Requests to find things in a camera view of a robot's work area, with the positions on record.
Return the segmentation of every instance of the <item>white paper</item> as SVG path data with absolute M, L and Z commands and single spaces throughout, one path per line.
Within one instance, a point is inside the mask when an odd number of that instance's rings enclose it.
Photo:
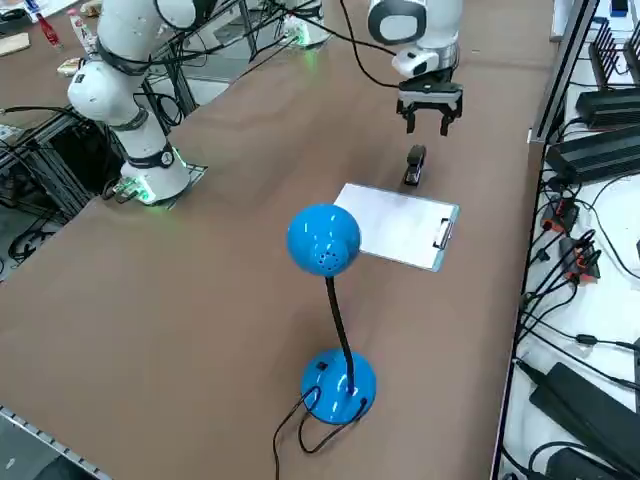
M 347 183 L 335 204 L 351 213 L 362 235 L 360 250 L 419 268 L 437 270 L 444 252 L 433 246 L 442 220 L 458 207 Z

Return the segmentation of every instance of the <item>blue desk lamp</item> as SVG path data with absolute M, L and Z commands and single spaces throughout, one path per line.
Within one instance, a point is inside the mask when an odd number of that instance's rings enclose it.
M 360 228 L 343 208 L 313 205 L 291 222 L 287 248 L 302 270 L 325 277 L 342 346 L 320 353 L 305 369 L 301 385 L 305 406 L 322 422 L 349 424 L 367 413 L 376 397 L 376 376 L 371 365 L 349 347 L 333 281 L 358 256 Z

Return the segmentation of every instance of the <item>lamp base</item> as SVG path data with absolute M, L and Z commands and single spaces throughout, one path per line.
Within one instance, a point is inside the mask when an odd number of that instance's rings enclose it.
M 350 394 L 347 382 L 347 362 L 342 350 L 336 348 L 317 355 L 304 371 L 301 391 L 304 395 L 313 387 L 319 387 L 305 399 L 311 415 L 324 423 L 344 425 L 363 416 L 376 398 L 376 375 L 369 362 L 353 352 L 355 377 L 354 392 Z

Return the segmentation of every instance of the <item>lamp shade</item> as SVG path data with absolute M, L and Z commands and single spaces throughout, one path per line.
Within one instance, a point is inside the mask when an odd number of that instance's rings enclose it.
M 334 277 L 345 271 L 360 251 L 360 228 L 336 205 L 312 205 L 298 213 L 287 231 L 287 248 L 305 272 Z

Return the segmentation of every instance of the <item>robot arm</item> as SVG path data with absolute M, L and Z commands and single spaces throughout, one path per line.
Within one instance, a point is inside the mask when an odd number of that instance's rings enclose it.
M 396 113 L 415 129 L 415 112 L 442 113 L 440 134 L 462 116 L 462 85 L 452 83 L 458 66 L 458 30 L 463 0 L 371 0 L 368 27 L 384 45 L 411 44 L 398 52 L 393 67 L 408 80 L 398 85 Z M 409 153 L 404 182 L 420 181 L 426 149 L 415 145 Z
M 455 69 L 463 0 L 371 0 L 368 27 L 384 45 L 415 42 L 393 59 L 393 67 L 412 78 Z
M 189 185 L 189 171 L 175 155 L 154 113 L 133 97 L 146 76 L 163 22 L 188 29 L 204 0 L 104 0 L 98 23 L 99 58 L 73 77 L 68 96 L 83 116 L 104 122 L 127 153 L 121 170 L 126 194 L 152 204 Z

